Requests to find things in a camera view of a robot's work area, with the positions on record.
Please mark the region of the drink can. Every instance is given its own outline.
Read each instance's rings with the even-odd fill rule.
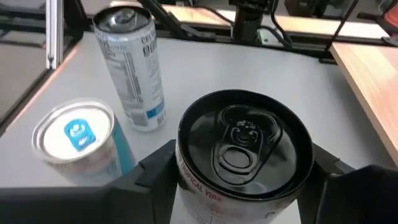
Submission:
[[[94,31],[129,122],[152,131],[165,122],[155,24],[140,7],[104,9]]]
[[[183,115],[176,143],[190,223],[268,224],[299,195],[313,166],[302,122],[272,98],[210,93]]]
[[[32,135],[37,157],[78,185],[103,185],[135,166],[112,109],[96,99],[56,106]]]

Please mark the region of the barcode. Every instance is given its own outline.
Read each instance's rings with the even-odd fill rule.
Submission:
[[[160,126],[164,122],[164,111],[160,114],[160,116],[157,118],[157,125]]]
[[[143,126],[143,127],[148,126],[148,119],[147,119],[147,116],[145,113],[141,113],[141,114],[131,113],[130,117],[132,119],[132,122],[135,125]]]

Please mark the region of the white table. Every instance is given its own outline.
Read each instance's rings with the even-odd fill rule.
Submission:
[[[355,168],[368,164],[394,167],[336,65],[254,47],[169,39],[159,39],[158,46],[167,110],[164,126],[149,134],[130,128],[96,39],[92,33],[85,33],[0,138],[0,187],[72,185],[40,162],[30,144],[39,119],[63,101],[82,96],[106,101],[119,118],[137,160],[141,160],[176,138],[180,118],[191,103],[207,93],[228,88],[256,91],[279,100],[300,117],[315,143]],[[185,223],[182,209],[177,197],[173,224]],[[297,204],[274,223],[300,223]]]

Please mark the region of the can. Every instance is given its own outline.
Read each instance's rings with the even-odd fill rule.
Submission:
[[[270,223],[298,197],[314,163],[299,118],[244,90],[194,102],[181,119],[175,151],[192,223]]]
[[[36,156],[78,185],[103,185],[135,166],[118,119],[104,102],[82,98],[56,106],[35,127]]]
[[[152,131],[165,122],[155,24],[140,7],[104,9],[94,32],[116,91],[133,128]]]

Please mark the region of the wooden table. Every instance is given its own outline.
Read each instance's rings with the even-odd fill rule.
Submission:
[[[138,2],[113,1],[111,3],[111,6],[119,5],[140,6]],[[166,11],[172,12],[175,17],[182,22],[196,22],[224,26],[229,25],[217,15],[206,9],[169,5],[163,5],[163,7]],[[217,11],[232,21],[235,18],[234,11]],[[276,16],[276,20],[286,32],[302,32],[306,34],[333,35],[340,24],[339,21],[292,16]],[[347,22],[341,29],[340,36],[380,39],[381,37],[388,37],[388,34],[377,24]]]
[[[398,166],[398,49],[334,43],[331,52]]]

